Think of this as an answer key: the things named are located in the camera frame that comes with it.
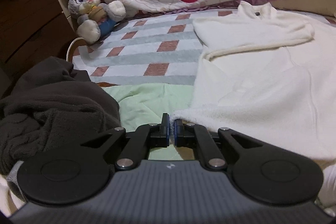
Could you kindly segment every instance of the metal pin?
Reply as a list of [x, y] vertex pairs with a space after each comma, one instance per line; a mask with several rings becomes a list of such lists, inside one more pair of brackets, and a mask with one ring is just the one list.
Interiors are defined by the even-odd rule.
[[223, 167], [225, 165], [225, 161], [222, 159], [214, 158], [209, 160], [209, 164], [212, 167]]
[[117, 165], [120, 167], [130, 167], [133, 164], [133, 160], [131, 159], [119, 159], [117, 160]]

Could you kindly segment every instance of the white logo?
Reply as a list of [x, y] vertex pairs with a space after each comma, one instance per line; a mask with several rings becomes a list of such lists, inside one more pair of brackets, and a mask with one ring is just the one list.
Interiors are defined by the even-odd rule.
[[166, 165], [167, 168], [169, 168], [170, 170], [172, 170], [173, 168], [175, 168], [175, 164], [168, 164]]

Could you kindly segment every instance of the light green cloth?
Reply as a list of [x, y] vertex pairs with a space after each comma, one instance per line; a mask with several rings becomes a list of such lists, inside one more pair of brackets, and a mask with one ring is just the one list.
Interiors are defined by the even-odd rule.
[[[103, 88], [120, 106], [120, 121], [126, 131], [142, 124], [161, 123], [163, 113], [189, 107], [194, 87], [191, 85], [141, 84]], [[150, 160], [182, 160], [173, 145], [152, 149]]]

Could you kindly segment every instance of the sweater collar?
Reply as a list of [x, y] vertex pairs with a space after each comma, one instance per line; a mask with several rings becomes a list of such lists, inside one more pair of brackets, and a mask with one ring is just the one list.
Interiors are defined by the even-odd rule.
[[276, 17], [276, 14], [277, 10], [269, 2], [253, 6], [248, 2], [241, 1], [238, 6], [238, 15], [252, 19], [272, 19]]

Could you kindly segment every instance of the plush rabbit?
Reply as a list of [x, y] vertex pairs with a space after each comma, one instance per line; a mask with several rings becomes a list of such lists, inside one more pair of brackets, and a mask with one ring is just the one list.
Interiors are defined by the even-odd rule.
[[69, 0], [68, 10], [77, 19], [77, 34], [88, 44], [107, 35], [126, 15], [125, 7], [119, 0], [109, 4], [100, 3], [100, 0]]

